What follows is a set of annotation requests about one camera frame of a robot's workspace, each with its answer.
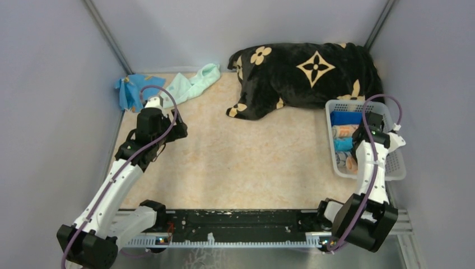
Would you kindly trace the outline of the mint green towel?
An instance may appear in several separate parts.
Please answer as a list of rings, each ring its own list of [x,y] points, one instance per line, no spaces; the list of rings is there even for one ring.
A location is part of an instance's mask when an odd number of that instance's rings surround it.
[[[175,100],[176,105],[202,95],[206,89],[221,77],[220,65],[209,63],[202,67],[193,77],[187,78],[178,73],[165,88]]]

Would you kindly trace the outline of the blue white patterned towel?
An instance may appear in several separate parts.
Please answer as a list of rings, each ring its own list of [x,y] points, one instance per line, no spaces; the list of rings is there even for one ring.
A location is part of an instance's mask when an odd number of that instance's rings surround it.
[[[337,168],[343,169],[346,168],[347,159],[351,156],[349,151],[336,151],[335,152],[335,160],[337,164]]]

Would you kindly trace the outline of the orange polka dot towel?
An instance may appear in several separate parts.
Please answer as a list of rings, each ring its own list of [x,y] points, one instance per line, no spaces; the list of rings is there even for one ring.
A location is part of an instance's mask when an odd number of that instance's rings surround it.
[[[352,156],[346,159],[345,166],[348,173],[357,174],[358,164]]]

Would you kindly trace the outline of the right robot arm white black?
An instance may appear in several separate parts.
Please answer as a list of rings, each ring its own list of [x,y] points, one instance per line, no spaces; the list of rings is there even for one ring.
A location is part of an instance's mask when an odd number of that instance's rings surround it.
[[[330,198],[320,202],[315,223],[322,231],[330,231],[331,239],[324,250],[333,252],[349,243],[377,252],[398,220],[398,210],[386,192],[386,162],[395,150],[406,145],[395,124],[383,130],[383,116],[364,113],[353,134],[352,156],[357,164],[358,187],[342,203]]]

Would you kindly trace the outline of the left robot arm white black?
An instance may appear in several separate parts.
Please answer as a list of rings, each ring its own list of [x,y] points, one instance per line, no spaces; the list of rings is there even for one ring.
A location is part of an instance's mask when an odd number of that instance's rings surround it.
[[[156,161],[167,143],[185,138],[187,125],[177,108],[169,116],[159,95],[150,97],[137,115],[131,130],[115,154],[109,174],[82,214],[71,225],[57,231],[63,255],[60,266],[67,262],[84,268],[110,268],[119,252],[135,236],[152,229],[167,229],[166,206],[145,200],[122,221],[114,222],[120,206],[131,188]]]

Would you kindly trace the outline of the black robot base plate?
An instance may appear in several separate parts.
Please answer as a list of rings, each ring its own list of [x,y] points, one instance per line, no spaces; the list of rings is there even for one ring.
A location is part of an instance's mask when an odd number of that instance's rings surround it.
[[[331,239],[317,210],[168,210],[145,230],[172,247],[324,248]]]

